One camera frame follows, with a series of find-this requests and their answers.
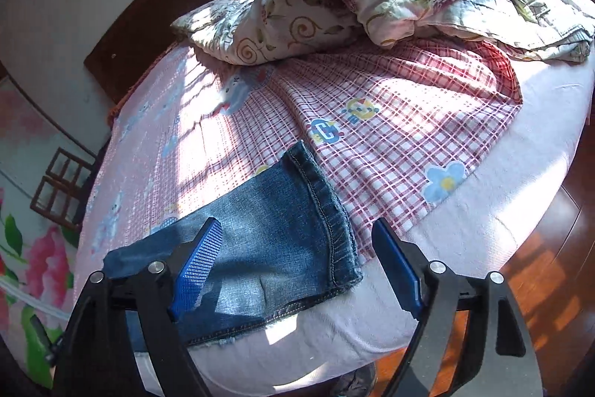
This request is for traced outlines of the blue denim jeans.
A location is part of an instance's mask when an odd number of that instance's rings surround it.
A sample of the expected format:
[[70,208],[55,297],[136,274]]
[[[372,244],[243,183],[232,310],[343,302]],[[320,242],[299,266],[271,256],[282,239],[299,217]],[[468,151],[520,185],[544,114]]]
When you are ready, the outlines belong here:
[[348,214],[303,141],[221,198],[109,252],[103,268],[132,275],[191,241],[210,218],[221,223],[223,242],[197,307],[177,322],[188,346],[254,332],[362,280]]

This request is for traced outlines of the white mattress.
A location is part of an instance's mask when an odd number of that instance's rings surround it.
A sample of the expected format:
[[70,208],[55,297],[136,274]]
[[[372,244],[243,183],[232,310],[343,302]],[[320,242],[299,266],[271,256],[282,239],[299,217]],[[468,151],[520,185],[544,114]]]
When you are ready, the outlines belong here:
[[566,160],[594,87],[594,64],[511,63],[522,105],[504,134],[460,186],[406,232],[378,218],[363,279],[345,293],[230,340],[187,350],[216,395],[266,395],[275,378],[299,385],[406,347],[405,379],[422,390],[421,357],[437,358],[455,311],[469,301],[497,319],[498,267],[520,244],[496,229],[503,195],[516,195],[551,165]]

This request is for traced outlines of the brown wooden chair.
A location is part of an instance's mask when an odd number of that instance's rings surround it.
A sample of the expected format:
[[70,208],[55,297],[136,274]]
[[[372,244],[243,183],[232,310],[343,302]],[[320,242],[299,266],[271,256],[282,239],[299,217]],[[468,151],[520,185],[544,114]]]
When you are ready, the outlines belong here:
[[64,229],[79,233],[93,168],[91,162],[58,147],[31,198],[30,209]]

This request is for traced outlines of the pink plaid cartoon bedsheet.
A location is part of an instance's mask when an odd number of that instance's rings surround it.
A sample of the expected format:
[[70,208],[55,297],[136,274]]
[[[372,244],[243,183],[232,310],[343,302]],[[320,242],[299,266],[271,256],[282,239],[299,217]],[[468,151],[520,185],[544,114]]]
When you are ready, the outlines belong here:
[[298,141],[370,259],[373,221],[415,226],[479,166],[521,105],[509,58],[483,41],[363,42],[257,67],[179,44],[113,116],[75,276],[268,170]]

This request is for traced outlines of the floral swirl quilt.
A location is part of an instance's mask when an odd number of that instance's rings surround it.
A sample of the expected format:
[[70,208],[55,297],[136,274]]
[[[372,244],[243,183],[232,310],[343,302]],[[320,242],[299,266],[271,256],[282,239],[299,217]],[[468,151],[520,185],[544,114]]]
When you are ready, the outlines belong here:
[[382,48],[414,35],[487,40],[520,60],[582,63],[594,43],[589,0],[214,0],[173,31],[228,64],[265,64],[366,35]]

